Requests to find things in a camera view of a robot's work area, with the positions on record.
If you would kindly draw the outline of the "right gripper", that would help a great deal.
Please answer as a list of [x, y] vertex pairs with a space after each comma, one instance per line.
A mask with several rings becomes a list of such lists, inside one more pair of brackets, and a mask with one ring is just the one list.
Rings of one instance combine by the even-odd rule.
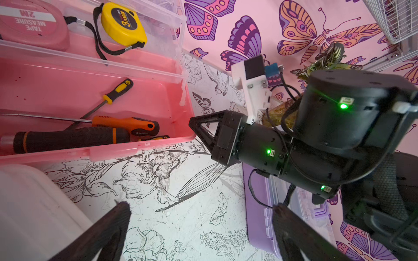
[[[263, 125], [247, 125], [247, 116], [224, 110], [190, 118], [189, 127], [224, 166], [245, 163], [262, 174], [274, 176], [312, 193], [316, 199], [331, 199], [337, 187], [303, 177], [291, 164], [279, 135]], [[284, 261], [348, 261], [299, 216], [283, 204], [273, 207], [273, 229]]]

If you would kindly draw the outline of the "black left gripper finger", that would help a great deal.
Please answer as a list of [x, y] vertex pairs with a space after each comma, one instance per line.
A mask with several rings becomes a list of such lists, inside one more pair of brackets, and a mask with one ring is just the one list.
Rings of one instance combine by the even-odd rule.
[[127, 202], [119, 202], [68, 247], [51, 258], [52, 261], [118, 261], [122, 257], [130, 222]]

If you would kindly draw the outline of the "purple toolbox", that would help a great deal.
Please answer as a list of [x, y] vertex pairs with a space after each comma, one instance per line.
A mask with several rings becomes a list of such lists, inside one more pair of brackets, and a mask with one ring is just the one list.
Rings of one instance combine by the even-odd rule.
[[282, 261], [337, 260], [341, 254], [329, 219], [318, 220], [313, 194], [243, 165], [246, 217], [252, 246]]

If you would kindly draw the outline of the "pink toolbox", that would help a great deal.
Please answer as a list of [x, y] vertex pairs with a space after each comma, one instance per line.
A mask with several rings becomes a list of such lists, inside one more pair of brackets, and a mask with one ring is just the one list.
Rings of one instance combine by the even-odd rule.
[[[138, 117], [156, 121], [158, 136], [169, 139], [24, 154], [1, 154], [1, 164], [27, 164], [88, 158], [101, 161], [132, 156], [139, 150], [163, 147], [194, 138], [189, 128], [193, 108], [182, 62], [182, 30], [186, 24], [180, 1], [119, 1], [134, 11], [145, 29], [144, 48], [103, 60], [95, 49], [93, 10], [100, 1], [44, 1], [58, 8], [67, 23], [70, 46], [66, 51], [1, 39], [1, 113], [25, 113], [79, 119], [103, 101], [126, 78], [133, 87], [96, 115]], [[98, 22], [103, 43], [121, 46]], [[72, 122], [21, 116], [1, 116], [1, 137], [18, 132], [63, 131]]]

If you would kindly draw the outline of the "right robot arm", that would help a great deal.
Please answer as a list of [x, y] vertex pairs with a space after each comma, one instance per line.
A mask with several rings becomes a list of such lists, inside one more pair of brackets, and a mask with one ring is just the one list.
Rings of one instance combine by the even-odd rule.
[[370, 249], [402, 261], [418, 258], [418, 159], [396, 148], [418, 117], [418, 89], [397, 75], [357, 70], [319, 70], [281, 122], [248, 124], [224, 110], [190, 119], [189, 126], [224, 166], [242, 162], [265, 177], [288, 182], [272, 223], [284, 260], [348, 260], [288, 209], [295, 188], [315, 204], [341, 196], [343, 233], [356, 242], [369, 234]]

